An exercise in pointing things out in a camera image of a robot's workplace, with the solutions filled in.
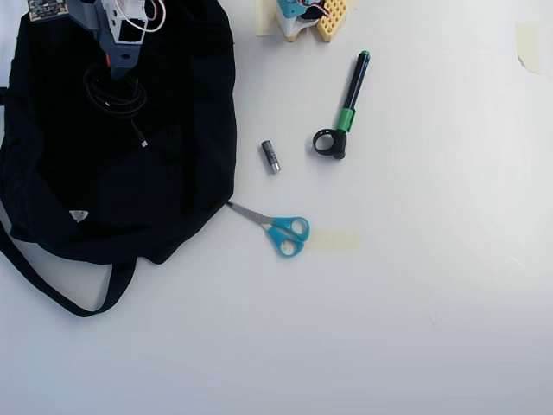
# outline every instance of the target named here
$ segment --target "black bag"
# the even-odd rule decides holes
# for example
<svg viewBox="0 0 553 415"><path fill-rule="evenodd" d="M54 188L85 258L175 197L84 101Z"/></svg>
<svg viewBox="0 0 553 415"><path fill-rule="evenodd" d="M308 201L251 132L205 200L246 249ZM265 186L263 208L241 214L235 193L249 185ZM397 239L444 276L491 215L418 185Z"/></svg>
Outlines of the black bag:
<svg viewBox="0 0 553 415"><path fill-rule="evenodd" d="M138 257L160 264L231 197L236 162L232 32L217 0L167 2L131 73L148 93L129 120L95 110L83 73L105 56L71 19L21 20L5 105L0 198L11 236L65 259L112 265L88 311L49 286L0 231L0 249L38 290L78 316L111 308Z"/></svg>

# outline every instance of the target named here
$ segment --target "yellow plastic grid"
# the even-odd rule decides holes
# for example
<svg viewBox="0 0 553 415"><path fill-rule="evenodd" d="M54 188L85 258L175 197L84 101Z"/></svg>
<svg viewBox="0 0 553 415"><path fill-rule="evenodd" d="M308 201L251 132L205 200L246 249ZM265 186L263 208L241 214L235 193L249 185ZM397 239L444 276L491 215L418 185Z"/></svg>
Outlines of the yellow plastic grid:
<svg viewBox="0 0 553 415"><path fill-rule="evenodd" d="M324 16L317 24L317 28L322 39L325 42L330 42L346 20L349 8L346 0L327 0L325 8L330 11L330 15Z"/></svg>

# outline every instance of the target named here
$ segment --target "yellow tape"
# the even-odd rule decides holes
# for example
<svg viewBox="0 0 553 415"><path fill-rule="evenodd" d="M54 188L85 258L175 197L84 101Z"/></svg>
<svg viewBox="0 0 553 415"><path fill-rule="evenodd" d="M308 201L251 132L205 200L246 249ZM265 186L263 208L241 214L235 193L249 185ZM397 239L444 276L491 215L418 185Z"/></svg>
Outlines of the yellow tape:
<svg viewBox="0 0 553 415"><path fill-rule="evenodd" d="M517 52L520 63L530 72L540 74L539 25L517 23Z"/></svg>
<svg viewBox="0 0 553 415"><path fill-rule="evenodd" d="M256 36L273 35L277 0L255 0Z"/></svg>
<svg viewBox="0 0 553 415"><path fill-rule="evenodd" d="M361 250L361 233L356 230L311 229L305 244L308 251L353 253Z"/></svg>

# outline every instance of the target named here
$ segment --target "tape strip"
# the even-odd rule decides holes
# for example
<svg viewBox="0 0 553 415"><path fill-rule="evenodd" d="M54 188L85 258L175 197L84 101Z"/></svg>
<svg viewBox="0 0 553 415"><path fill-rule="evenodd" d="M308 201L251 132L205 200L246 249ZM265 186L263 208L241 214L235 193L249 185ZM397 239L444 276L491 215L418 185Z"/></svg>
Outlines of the tape strip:
<svg viewBox="0 0 553 415"><path fill-rule="evenodd" d="M256 36L273 35L277 0L255 0Z"/></svg>
<svg viewBox="0 0 553 415"><path fill-rule="evenodd" d="M517 23L517 53L520 63L530 72L541 74L539 56L539 25Z"/></svg>
<svg viewBox="0 0 553 415"><path fill-rule="evenodd" d="M359 252L361 250L361 233L356 230L311 229L304 249L318 252Z"/></svg>
<svg viewBox="0 0 553 415"><path fill-rule="evenodd" d="M517 23L517 53L529 72L553 79L553 22Z"/></svg>

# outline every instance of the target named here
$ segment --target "pen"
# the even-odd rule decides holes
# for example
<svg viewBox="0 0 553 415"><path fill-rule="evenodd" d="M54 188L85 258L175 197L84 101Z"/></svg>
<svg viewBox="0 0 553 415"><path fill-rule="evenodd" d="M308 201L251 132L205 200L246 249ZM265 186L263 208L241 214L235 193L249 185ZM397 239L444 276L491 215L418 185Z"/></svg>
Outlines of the pen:
<svg viewBox="0 0 553 415"><path fill-rule="evenodd" d="M365 78L366 69L369 67L371 61L371 54L364 50L359 54L357 59L357 65L353 72L352 82L347 92L346 101L340 112L340 118L335 130L320 130L315 134L313 138L313 146L315 151L323 156L333 156L339 160L346 157L346 142L347 133L352 129L353 119L355 118L355 104L359 96L359 91L363 85L363 79ZM320 149L317 147L317 141L323 136L331 136L333 144L328 149Z"/></svg>

